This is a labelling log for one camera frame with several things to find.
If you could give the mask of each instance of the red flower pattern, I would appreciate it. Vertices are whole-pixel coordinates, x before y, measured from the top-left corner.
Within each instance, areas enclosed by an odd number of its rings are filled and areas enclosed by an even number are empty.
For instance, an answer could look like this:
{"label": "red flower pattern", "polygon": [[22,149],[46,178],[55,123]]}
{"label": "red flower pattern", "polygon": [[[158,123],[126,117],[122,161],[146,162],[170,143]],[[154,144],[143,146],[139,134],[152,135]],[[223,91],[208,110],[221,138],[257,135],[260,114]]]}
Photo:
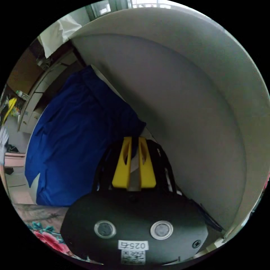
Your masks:
{"label": "red flower pattern", "polygon": [[71,252],[69,248],[67,247],[67,245],[60,244],[59,241],[50,233],[47,233],[47,232],[40,233],[38,231],[33,231],[33,233],[40,241],[49,245],[50,247],[52,247],[53,249],[57,251],[62,252],[64,254]]}

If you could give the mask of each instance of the bed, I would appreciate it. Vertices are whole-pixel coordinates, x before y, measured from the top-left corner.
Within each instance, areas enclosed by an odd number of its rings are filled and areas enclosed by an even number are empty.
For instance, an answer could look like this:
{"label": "bed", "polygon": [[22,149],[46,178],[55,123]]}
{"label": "bed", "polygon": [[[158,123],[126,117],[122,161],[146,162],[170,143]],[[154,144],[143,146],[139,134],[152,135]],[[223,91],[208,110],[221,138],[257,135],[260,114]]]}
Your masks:
{"label": "bed", "polygon": [[[91,192],[105,149],[125,136],[154,140],[146,123],[94,66],[71,75],[45,108],[29,141],[25,177],[33,201],[70,206]],[[132,172],[138,168],[137,155],[133,148]]]}

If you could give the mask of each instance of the sticker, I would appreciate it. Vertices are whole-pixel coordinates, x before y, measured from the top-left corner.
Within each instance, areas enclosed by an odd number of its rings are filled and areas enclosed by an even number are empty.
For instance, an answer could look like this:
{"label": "sticker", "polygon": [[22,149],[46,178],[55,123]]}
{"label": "sticker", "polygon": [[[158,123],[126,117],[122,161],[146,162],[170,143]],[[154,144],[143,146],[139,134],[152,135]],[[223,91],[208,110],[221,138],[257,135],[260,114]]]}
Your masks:
{"label": "sticker", "polygon": [[125,241],[118,240],[118,249],[143,251],[149,250],[148,241]]}
{"label": "sticker", "polygon": [[145,264],[145,250],[121,250],[121,264],[143,265]]}

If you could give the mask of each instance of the wooden furniture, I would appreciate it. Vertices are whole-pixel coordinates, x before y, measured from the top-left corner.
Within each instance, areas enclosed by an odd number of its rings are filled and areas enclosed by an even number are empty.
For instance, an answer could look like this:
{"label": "wooden furniture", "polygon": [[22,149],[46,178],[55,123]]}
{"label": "wooden furniture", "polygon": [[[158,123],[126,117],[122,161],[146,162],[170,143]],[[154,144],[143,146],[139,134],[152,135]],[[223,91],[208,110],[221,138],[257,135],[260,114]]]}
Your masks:
{"label": "wooden furniture", "polygon": [[18,118],[17,131],[32,133],[50,99],[60,90],[72,73],[83,67],[73,48],[61,56],[58,55],[58,59],[42,73],[29,91],[29,98]]}

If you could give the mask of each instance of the screw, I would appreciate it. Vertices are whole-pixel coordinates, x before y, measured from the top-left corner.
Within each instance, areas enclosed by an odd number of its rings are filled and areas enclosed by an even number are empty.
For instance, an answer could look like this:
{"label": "screw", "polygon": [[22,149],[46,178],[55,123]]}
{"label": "screw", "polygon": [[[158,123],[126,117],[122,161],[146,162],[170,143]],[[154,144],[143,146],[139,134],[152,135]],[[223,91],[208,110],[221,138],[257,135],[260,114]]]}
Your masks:
{"label": "screw", "polygon": [[193,248],[198,248],[200,246],[200,244],[201,244],[201,240],[197,240],[192,244],[192,247]]}

